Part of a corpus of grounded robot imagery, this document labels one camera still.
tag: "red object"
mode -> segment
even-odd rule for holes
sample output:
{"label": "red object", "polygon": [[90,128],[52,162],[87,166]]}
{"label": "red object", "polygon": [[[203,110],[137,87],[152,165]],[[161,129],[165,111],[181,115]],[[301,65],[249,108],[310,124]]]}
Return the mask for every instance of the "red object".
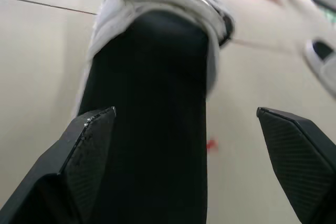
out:
{"label": "red object", "polygon": [[206,149],[209,152],[210,150],[218,150],[218,144],[214,138],[211,138],[207,144],[206,144]]}

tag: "black carbon fiber part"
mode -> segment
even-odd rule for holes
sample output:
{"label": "black carbon fiber part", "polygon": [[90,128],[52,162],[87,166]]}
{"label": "black carbon fiber part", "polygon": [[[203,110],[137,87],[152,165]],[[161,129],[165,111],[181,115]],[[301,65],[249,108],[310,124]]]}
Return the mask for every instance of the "black carbon fiber part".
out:
{"label": "black carbon fiber part", "polygon": [[310,120],[258,108],[274,172],[299,220],[336,223],[336,146]]}
{"label": "black carbon fiber part", "polygon": [[114,108],[75,118],[0,211],[0,223],[86,223],[104,174]]}

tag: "carbon fiber texture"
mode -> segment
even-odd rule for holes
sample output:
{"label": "carbon fiber texture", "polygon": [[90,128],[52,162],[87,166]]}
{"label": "carbon fiber texture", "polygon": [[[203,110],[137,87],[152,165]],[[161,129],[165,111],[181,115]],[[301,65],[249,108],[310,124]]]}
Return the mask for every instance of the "carbon fiber texture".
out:
{"label": "carbon fiber texture", "polygon": [[274,172],[299,220],[313,223],[334,186],[334,171],[291,121],[259,117]]}
{"label": "carbon fiber texture", "polygon": [[64,174],[83,223],[90,218],[104,175],[111,139],[112,108],[89,118]]}

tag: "beige floor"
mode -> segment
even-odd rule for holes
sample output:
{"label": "beige floor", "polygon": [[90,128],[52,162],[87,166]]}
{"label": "beige floor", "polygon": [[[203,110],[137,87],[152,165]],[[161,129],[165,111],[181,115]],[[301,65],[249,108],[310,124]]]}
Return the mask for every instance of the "beige floor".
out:
{"label": "beige floor", "polygon": [[[100,3],[27,1],[88,13]],[[208,157],[208,223],[297,224],[272,171],[256,109],[310,118],[336,140],[336,102],[301,54],[307,39],[335,42],[335,33],[309,0],[222,1],[237,33],[221,53],[207,104],[208,137],[219,142]],[[94,20],[74,10],[0,0],[0,207],[70,120]]]}

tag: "black pants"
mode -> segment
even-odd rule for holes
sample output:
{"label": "black pants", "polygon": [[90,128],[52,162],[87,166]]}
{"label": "black pants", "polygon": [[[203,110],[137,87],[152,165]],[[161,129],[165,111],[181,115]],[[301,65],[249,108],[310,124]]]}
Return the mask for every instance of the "black pants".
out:
{"label": "black pants", "polygon": [[94,58],[79,114],[115,106],[92,223],[205,223],[207,35],[167,12]]}

